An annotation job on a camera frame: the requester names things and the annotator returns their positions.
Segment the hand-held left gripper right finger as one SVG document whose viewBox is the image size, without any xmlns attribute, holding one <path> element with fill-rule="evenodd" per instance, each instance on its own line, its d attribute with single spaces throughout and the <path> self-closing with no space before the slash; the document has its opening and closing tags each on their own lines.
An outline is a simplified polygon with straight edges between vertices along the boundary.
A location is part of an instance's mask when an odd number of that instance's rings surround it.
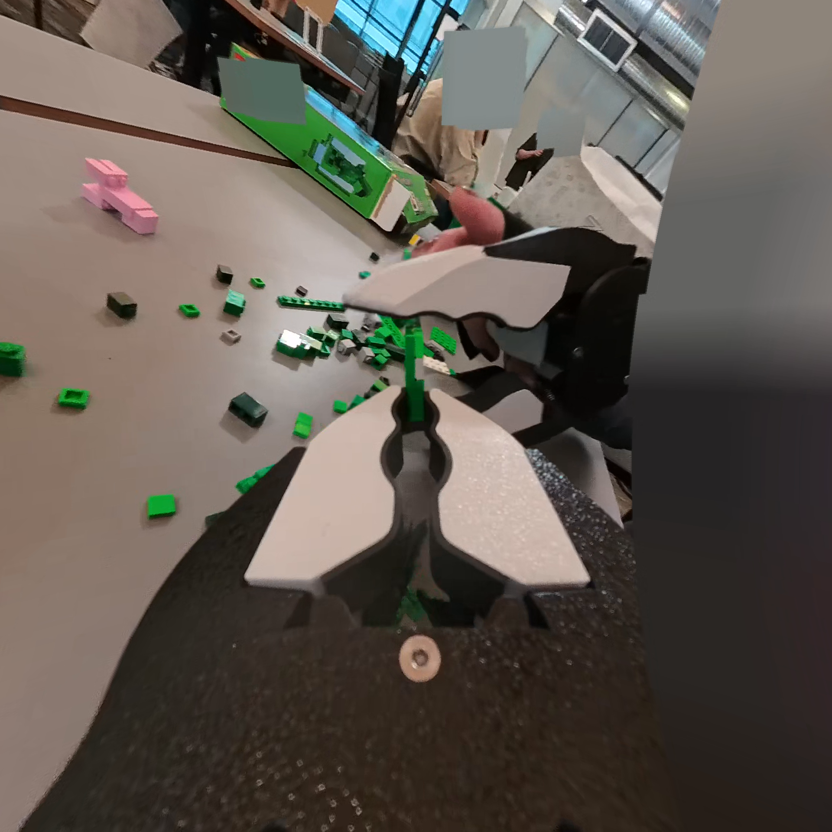
<svg viewBox="0 0 832 832">
<path fill-rule="evenodd" d="M 446 596 L 440 619 L 472 626 L 496 602 L 583 591 L 587 567 L 523 445 L 488 416 L 442 390 L 425 395 L 436 503 L 429 566 Z"/>
</svg>

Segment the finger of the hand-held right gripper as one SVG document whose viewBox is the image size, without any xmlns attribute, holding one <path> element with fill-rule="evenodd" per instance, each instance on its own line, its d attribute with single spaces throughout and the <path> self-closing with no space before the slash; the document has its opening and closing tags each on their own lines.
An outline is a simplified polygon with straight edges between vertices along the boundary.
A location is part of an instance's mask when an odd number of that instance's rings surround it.
<svg viewBox="0 0 832 832">
<path fill-rule="evenodd" d="M 517 374 L 483 367 L 456 374 L 465 388 L 459 400 L 512 434 L 526 449 L 567 431 L 567 420 L 546 410 L 541 395 Z"/>
<path fill-rule="evenodd" d="M 401 260 L 351 286 L 345 307 L 406 319 L 492 319 L 502 327 L 535 328 L 567 286 L 568 265 L 505 259 L 465 245 Z"/>
</svg>

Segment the person's right hand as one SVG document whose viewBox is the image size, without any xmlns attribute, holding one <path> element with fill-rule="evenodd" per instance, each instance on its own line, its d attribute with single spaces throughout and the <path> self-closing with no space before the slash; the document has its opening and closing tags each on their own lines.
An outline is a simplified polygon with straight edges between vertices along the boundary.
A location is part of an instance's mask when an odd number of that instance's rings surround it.
<svg viewBox="0 0 832 832">
<path fill-rule="evenodd" d="M 449 207 L 459 226 L 442 231 L 434 240 L 418 245 L 413 250 L 412 259 L 466 245 L 489 246 L 504 239 L 504 213 L 471 189 L 455 187 L 450 194 Z"/>
</svg>

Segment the white paper sheet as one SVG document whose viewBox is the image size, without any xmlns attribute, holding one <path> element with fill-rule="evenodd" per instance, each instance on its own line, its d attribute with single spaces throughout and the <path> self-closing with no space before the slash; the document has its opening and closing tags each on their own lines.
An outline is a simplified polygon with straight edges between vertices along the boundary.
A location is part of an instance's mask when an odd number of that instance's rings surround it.
<svg viewBox="0 0 832 832">
<path fill-rule="evenodd" d="M 146 69 L 182 34 L 165 2 L 99 1 L 79 37 L 95 52 Z"/>
</svg>

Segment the pink brick pig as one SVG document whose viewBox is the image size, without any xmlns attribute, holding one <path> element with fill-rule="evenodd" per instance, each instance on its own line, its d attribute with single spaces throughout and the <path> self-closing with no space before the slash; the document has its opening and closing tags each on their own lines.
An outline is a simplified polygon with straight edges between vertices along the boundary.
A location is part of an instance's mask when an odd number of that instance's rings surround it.
<svg viewBox="0 0 832 832">
<path fill-rule="evenodd" d="M 155 234 L 159 216 L 150 203 L 130 189 L 127 172 L 108 160 L 85 158 L 91 182 L 81 186 L 81 197 L 101 211 L 115 212 L 120 222 L 137 234 Z"/>
</svg>

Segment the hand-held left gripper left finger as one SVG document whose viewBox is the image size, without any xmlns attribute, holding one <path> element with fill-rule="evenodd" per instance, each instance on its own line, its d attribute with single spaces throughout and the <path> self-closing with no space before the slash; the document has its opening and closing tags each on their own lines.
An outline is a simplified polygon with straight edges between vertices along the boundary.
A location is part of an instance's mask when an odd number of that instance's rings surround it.
<svg viewBox="0 0 832 832">
<path fill-rule="evenodd" d="M 396 624 L 408 588 L 403 395 L 390 386 L 311 440 L 244 572 L 248 588 L 338 598 L 366 627 Z"/>
</svg>

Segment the green mosaic tile panel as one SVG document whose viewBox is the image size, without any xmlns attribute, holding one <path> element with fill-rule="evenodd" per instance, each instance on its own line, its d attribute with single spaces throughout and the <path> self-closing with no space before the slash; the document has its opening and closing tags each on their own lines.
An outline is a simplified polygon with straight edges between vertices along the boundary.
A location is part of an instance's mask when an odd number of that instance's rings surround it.
<svg viewBox="0 0 832 832">
<path fill-rule="evenodd" d="M 421 369 L 423 358 L 422 330 L 416 324 L 405 326 L 405 393 L 407 400 L 408 422 L 420 424 L 424 421 L 424 381 Z"/>
</svg>

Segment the white air vent grille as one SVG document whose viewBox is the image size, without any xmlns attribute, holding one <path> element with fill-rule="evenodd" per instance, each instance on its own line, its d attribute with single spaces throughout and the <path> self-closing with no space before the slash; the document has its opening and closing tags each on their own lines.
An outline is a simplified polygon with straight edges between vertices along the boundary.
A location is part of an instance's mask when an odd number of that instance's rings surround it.
<svg viewBox="0 0 832 832">
<path fill-rule="evenodd" d="M 613 73 L 619 72 L 637 47 L 637 39 L 601 9 L 591 13 L 577 43 Z"/>
</svg>

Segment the grey desk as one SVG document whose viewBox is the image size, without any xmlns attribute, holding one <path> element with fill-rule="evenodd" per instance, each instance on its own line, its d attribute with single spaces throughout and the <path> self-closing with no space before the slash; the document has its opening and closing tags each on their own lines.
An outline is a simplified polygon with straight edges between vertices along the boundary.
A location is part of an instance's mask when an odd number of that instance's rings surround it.
<svg viewBox="0 0 832 832">
<path fill-rule="evenodd" d="M 626 641 L 285 630 L 241 586 L 293 408 L 369 374 L 273 359 L 283 280 L 390 242 L 308 177 L 2 109 L 2 830 L 640 830 Z"/>
</svg>

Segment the printed white paper bag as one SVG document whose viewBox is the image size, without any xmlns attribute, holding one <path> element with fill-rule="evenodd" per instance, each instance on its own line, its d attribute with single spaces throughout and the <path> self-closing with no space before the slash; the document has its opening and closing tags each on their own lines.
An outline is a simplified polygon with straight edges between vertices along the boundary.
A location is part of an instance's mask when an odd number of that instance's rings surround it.
<svg viewBox="0 0 832 832">
<path fill-rule="evenodd" d="M 554 157 L 517 193 L 508 213 L 532 227 L 582 227 L 652 258 L 662 204 L 607 151 Z"/>
</svg>

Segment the dark green long brick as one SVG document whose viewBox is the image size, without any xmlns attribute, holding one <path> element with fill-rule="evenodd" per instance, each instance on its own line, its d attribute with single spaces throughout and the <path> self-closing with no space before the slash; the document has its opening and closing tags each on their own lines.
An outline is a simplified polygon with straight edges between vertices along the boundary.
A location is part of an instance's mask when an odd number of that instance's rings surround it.
<svg viewBox="0 0 832 832">
<path fill-rule="evenodd" d="M 228 411 L 253 429 L 263 424 L 269 412 L 264 404 L 246 392 L 239 393 L 229 402 Z"/>
</svg>

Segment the wooden book stand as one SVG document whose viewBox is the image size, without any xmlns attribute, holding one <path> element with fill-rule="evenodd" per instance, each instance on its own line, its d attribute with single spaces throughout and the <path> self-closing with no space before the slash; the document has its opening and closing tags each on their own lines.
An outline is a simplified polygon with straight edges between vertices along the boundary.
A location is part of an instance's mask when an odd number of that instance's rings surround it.
<svg viewBox="0 0 832 832">
<path fill-rule="evenodd" d="M 294 1 L 302 15 L 301 36 L 307 46 L 322 53 L 324 33 L 335 14 L 337 1 Z"/>
</svg>

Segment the silver ventilation duct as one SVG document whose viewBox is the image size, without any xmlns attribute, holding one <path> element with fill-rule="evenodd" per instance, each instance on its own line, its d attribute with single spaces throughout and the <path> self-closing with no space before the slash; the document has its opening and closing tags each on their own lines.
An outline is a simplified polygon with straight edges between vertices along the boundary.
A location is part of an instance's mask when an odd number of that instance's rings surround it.
<svg viewBox="0 0 832 832">
<path fill-rule="evenodd" d="M 643 42 L 675 52 L 705 49 L 711 33 L 711 2 L 655 2 L 650 11 L 640 25 Z"/>
</svg>

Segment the distant wooden desk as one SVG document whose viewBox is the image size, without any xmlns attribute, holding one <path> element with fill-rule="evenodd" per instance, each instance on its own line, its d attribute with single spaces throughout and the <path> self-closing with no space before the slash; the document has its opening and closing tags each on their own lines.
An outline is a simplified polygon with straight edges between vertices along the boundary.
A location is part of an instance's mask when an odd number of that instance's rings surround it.
<svg viewBox="0 0 832 832">
<path fill-rule="evenodd" d="M 340 85 L 359 96 L 365 93 L 364 87 L 356 83 L 348 74 L 342 72 L 334 63 L 322 55 L 317 47 L 310 45 L 301 35 L 280 21 L 278 17 L 272 15 L 270 12 L 263 12 L 255 8 L 252 2 L 225 1 L 224 3 L 242 15 L 258 32 L 302 58 L 308 64 L 323 72 L 327 77 L 337 81 Z"/>
</svg>

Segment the green brick set box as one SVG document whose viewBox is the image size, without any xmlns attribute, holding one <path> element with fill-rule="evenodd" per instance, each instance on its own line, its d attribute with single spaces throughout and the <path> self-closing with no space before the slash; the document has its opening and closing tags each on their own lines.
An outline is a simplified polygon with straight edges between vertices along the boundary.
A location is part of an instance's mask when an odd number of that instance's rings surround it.
<svg viewBox="0 0 832 832">
<path fill-rule="evenodd" d="M 296 64 L 237 44 L 217 64 L 222 109 L 382 231 L 410 234 L 437 218 L 424 177 L 306 85 Z"/>
</svg>

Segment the scattered small green bricks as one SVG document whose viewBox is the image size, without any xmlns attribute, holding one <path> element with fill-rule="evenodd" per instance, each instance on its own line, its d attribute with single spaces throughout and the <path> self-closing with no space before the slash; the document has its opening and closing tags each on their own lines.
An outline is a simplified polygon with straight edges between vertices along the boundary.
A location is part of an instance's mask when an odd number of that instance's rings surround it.
<svg viewBox="0 0 832 832">
<path fill-rule="evenodd" d="M 356 359 L 275 360 L 278 308 L 261 297 L 228 345 L 208 316 L 219 295 L 128 294 L 135 318 L 103 289 L 31 284 L 2 302 L 26 331 L 22 376 L 2 376 L 2 639 L 59 640 L 137 625 L 162 587 L 178 603 L 243 574 L 286 487 L 302 439 L 336 400 L 371 384 L 403 384 Z M 174 306 L 196 300 L 190 318 Z M 253 429 L 228 411 L 239 393 L 264 404 Z M 275 467 L 247 494 L 235 484 Z"/>
</svg>

